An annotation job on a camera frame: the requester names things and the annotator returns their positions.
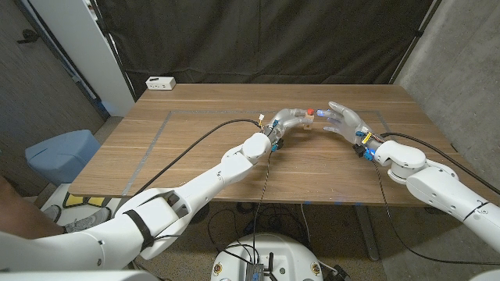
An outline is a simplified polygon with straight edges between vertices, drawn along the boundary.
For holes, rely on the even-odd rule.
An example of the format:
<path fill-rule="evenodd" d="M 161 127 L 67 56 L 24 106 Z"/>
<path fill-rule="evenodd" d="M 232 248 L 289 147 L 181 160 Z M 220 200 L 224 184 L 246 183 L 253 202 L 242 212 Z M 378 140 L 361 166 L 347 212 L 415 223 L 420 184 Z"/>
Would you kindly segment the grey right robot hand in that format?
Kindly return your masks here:
<path fill-rule="evenodd" d="M 359 117 L 359 115 L 343 105 L 330 101 L 330 109 L 318 109 L 316 114 L 325 117 L 330 123 L 326 131 L 342 135 L 351 144 L 363 147 L 372 155 L 382 145 L 381 139 Z"/>

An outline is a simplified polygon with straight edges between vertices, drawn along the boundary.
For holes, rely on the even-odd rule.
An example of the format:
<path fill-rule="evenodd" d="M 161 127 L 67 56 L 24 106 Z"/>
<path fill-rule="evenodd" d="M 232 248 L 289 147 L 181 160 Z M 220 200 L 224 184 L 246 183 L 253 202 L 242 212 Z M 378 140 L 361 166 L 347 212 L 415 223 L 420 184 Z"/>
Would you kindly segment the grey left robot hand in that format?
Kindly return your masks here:
<path fill-rule="evenodd" d="M 263 127 L 271 145 L 275 145 L 285 135 L 286 130 L 298 125 L 311 125 L 312 119 L 306 117 L 307 111 L 299 108 L 284 108 L 280 110 L 271 121 Z"/>

